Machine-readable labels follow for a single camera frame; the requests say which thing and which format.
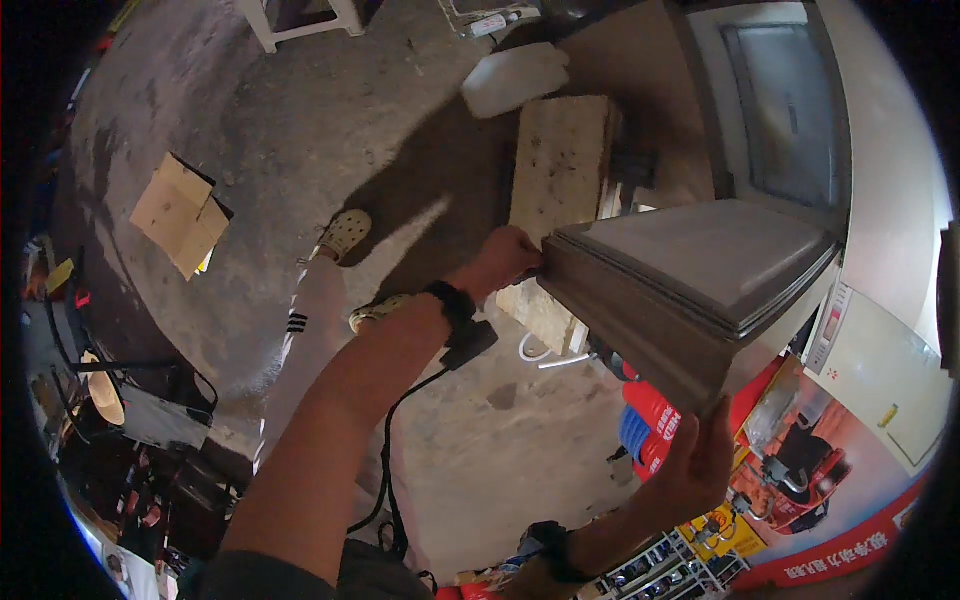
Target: box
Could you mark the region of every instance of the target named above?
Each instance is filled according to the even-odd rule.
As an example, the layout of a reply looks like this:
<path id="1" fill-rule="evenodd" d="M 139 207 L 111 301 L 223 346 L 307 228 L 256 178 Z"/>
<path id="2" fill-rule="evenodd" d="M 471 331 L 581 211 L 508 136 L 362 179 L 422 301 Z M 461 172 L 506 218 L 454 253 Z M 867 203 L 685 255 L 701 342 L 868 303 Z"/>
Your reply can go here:
<path id="1" fill-rule="evenodd" d="M 537 283 L 682 415 L 705 417 L 819 310 L 839 252 L 827 229 L 718 200 L 559 228 Z"/>
<path id="2" fill-rule="evenodd" d="M 487 571 L 464 571 L 457 573 L 453 578 L 454 586 L 468 586 L 470 584 L 483 584 L 490 580 L 490 574 Z"/>
<path id="3" fill-rule="evenodd" d="M 170 256 L 187 281 L 229 224 L 211 191 L 212 180 L 167 153 L 130 216 L 130 222 Z"/>

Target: wrist strap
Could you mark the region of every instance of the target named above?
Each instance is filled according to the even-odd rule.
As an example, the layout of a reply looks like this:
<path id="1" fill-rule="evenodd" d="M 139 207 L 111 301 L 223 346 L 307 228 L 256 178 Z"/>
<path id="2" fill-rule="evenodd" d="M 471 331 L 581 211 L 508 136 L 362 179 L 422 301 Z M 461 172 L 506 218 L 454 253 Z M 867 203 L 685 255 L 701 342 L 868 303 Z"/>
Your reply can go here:
<path id="1" fill-rule="evenodd" d="M 558 584 L 588 584 L 595 577 L 591 577 L 570 564 L 567 542 L 572 532 L 558 532 L 540 551 L 540 556 L 546 561 L 550 577 Z"/>
<path id="2" fill-rule="evenodd" d="M 428 284 L 423 288 L 423 293 L 433 296 L 444 304 L 444 317 L 450 323 L 451 329 L 446 344 L 449 347 L 449 341 L 458 338 L 458 334 L 473 323 L 473 314 L 476 313 L 477 307 L 466 292 L 458 290 L 446 281 L 437 280 Z"/>

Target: concrete floor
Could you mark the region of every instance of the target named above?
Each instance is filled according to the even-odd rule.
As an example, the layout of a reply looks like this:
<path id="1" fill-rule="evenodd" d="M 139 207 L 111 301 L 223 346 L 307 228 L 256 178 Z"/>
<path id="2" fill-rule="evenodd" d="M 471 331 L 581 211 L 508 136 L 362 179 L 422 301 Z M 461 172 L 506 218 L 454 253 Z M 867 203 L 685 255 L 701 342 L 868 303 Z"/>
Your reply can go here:
<path id="1" fill-rule="evenodd" d="M 178 350 L 219 390 L 211 438 L 252 455 L 318 226 L 344 206 L 373 217 L 349 257 L 346 316 L 442 276 L 505 221 L 516 115 L 475 121 L 457 95 L 490 50 L 452 34 L 435 0 L 388 1 L 366 36 L 300 38 L 272 56 L 230 2 L 144 0 L 81 95 L 61 177 L 59 227 L 85 240 L 104 299 L 94 334 L 126 358 Z M 190 282 L 129 223 L 167 151 L 216 179 L 236 215 Z M 440 582 L 512 555 L 531 522 L 577 527 L 632 489 L 604 461 L 619 446 L 619 383 L 592 365 L 533 369 L 516 356 L 520 325 L 492 301 L 486 316 L 500 343 L 398 413 Z"/>

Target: foot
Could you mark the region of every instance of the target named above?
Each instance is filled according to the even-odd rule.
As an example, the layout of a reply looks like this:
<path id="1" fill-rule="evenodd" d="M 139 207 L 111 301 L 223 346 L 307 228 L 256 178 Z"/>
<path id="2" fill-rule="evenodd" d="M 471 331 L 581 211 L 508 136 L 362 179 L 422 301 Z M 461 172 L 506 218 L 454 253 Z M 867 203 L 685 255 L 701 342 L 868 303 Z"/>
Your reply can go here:
<path id="1" fill-rule="evenodd" d="M 409 294 L 400 294 L 392 298 L 387 298 L 379 304 L 369 304 L 362 308 L 357 308 L 350 313 L 350 329 L 353 333 L 360 333 L 367 325 L 383 319 L 390 313 L 397 310 L 404 302 L 412 298 Z"/>
<path id="2" fill-rule="evenodd" d="M 363 210 L 353 209 L 340 213 L 327 226 L 310 259 L 322 255 L 340 264 L 344 256 L 367 237 L 371 225 L 370 215 Z"/>

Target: straw hat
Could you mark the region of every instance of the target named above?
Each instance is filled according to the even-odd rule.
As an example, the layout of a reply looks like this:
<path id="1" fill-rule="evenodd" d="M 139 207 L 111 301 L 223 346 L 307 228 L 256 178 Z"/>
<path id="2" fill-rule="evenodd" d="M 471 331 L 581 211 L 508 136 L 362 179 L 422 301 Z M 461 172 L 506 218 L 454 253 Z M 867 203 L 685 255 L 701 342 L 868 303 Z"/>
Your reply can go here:
<path id="1" fill-rule="evenodd" d="M 100 360 L 94 356 L 90 350 L 84 352 L 80 359 L 82 363 L 99 363 Z M 90 391 L 90 397 L 93 398 L 93 405 L 97 407 L 97 412 L 108 423 L 122 425 L 126 421 L 123 413 L 123 403 L 120 402 L 120 396 L 117 395 L 116 388 L 109 376 L 103 371 L 81 373 L 81 377 L 86 378 L 86 387 Z"/>

